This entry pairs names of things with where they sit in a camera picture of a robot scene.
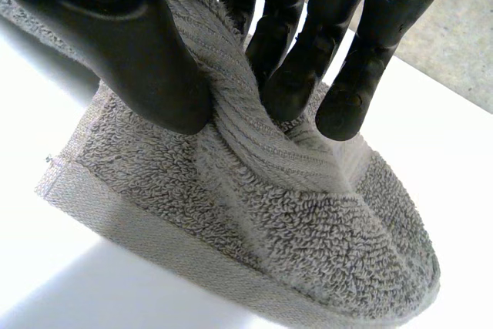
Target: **white surface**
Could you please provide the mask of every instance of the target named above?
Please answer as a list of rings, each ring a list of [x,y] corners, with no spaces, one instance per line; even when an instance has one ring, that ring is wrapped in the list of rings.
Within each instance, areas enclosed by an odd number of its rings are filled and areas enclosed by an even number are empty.
[[[102,240],[38,199],[33,189],[45,158],[70,137],[96,78],[3,20],[0,69],[2,329],[278,327]],[[393,59],[363,134],[415,200],[441,262],[437,301],[406,327],[489,327],[491,115]]]

